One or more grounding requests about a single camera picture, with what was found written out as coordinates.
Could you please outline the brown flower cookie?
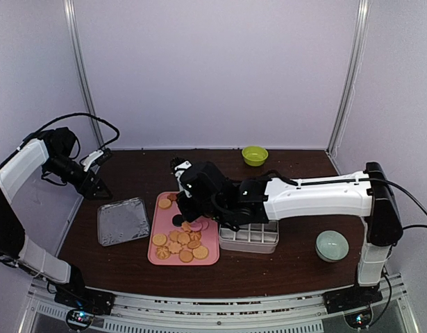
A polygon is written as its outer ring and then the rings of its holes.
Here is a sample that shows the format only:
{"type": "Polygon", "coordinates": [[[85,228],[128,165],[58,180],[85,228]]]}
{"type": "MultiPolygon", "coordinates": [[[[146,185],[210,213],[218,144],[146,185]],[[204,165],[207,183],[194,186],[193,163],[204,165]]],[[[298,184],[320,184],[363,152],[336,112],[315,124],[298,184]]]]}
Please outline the brown flower cookie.
{"type": "Polygon", "coordinates": [[[177,200],[177,194],[176,193],[170,193],[167,195],[167,199],[170,201],[176,201],[177,200]]]}

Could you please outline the clear plastic box lid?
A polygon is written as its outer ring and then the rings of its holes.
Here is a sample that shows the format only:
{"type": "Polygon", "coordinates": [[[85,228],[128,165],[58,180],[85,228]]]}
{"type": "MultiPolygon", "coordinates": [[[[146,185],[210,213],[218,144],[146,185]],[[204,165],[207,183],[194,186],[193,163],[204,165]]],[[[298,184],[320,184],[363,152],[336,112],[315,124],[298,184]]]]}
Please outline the clear plastic box lid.
{"type": "Polygon", "coordinates": [[[143,239],[151,233],[146,207],[141,198],[102,205],[97,211],[97,227],[98,242],[104,247],[143,239]]]}

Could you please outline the lilac divided storage box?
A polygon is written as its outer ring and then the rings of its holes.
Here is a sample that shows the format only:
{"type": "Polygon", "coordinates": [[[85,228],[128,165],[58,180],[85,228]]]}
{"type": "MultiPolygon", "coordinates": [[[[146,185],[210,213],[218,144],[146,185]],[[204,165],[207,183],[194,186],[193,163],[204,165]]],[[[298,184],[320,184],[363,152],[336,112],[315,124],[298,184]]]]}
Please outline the lilac divided storage box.
{"type": "Polygon", "coordinates": [[[237,232],[228,228],[219,228],[219,246],[223,250],[272,254],[278,241],[278,221],[241,225],[237,232]]]}

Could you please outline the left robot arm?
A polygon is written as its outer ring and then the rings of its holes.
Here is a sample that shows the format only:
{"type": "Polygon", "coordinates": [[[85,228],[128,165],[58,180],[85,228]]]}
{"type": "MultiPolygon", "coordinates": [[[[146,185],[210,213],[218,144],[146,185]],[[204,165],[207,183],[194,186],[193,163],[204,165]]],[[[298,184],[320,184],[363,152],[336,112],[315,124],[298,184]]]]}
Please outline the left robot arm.
{"type": "Polygon", "coordinates": [[[43,180],[52,173],[63,185],[73,185],[85,199],[111,199],[106,184],[91,170],[93,165],[111,156],[110,150],[102,146],[77,163],[70,156],[76,141],[77,137],[67,127],[41,128],[24,139],[0,164],[0,260],[45,278],[58,287],[73,306],[84,308],[94,293],[86,288],[81,270],[36,244],[22,225],[26,221],[27,206],[13,203],[19,190],[38,169],[42,170],[43,180]]]}

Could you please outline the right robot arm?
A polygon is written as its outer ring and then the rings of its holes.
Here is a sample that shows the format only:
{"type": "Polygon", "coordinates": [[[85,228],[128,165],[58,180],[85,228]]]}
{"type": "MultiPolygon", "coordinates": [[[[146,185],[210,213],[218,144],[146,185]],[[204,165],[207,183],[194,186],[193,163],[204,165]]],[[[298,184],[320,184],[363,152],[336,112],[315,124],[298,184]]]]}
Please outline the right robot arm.
{"type": "Polygon", "coordinates": [[[298,216],[358,216],[365,220],[356,284],[347,300],[359,307],[374,294],[391,246],[403,235],[392,190],[377,162],[363,171],[327,178],[290,179],[277,171],[246,180],[226,177],[212,162],[175,158],[171,170],[180,191],[176,203],[182,217],[204,216],[237,232],[251,223],[298,216]]]}

